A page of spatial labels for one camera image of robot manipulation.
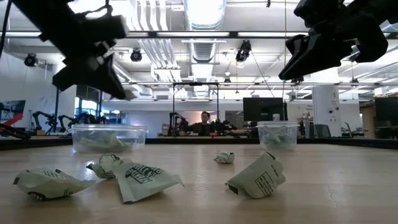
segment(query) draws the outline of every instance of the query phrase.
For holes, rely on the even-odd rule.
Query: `man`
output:
[[[201,113],[201,122],[193,124],[188,127],[188,130],[193,133],[198,133],[199,136],[209,136],[210,133],[214,132],[214,128],[208,123],[210,114],[206,111]]]

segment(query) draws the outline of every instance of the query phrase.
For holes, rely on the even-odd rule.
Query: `crumpled paper ball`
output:
[[[235,154],[233,152],[222,152],[216,158],[214,158],[214,161],[220,164],[230,164],[233,163],[234,160]]]

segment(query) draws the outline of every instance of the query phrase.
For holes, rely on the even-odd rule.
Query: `ventilation duct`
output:
[[[187,30],[192,31],[213,31],[220,30],[223,25],[226,0],[184,0],[185,21]],[[211,77],[213,66],[204,64],[210,63],[216,53],[216,44],[191,43],[191,59],[198,64],[192,65],[192,75],[197,78]],[[203,86],[194,88],[196,96],[206,96]]]

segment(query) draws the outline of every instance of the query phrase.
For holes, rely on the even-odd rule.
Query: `wooden table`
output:
[[[221,151],[234,164],[218,165]],[[256,145],[147,145],[131,158],[177,173],[173,186],[123,205],[116,180],[99,180],[85,168],[100,155],[70,146],[0,152],[0,223],[398,223],[398,151],[329,145],[298,145],[274,153],[286,183],[263,199],[235,195],[224,183],[256,160]],[[68,198],[39,202],[12,185],[23,169],[60,169],[97,183]]]

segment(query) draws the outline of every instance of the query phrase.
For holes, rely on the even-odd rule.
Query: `clear plastic bin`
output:
[[[123,124],[72,125],[73,148],[84,153],[131,152],[143,149],[147,128]]]
[[[294,121],[260,121],[257,123],[263,150],[293,150],[297,144],[298,124]]]

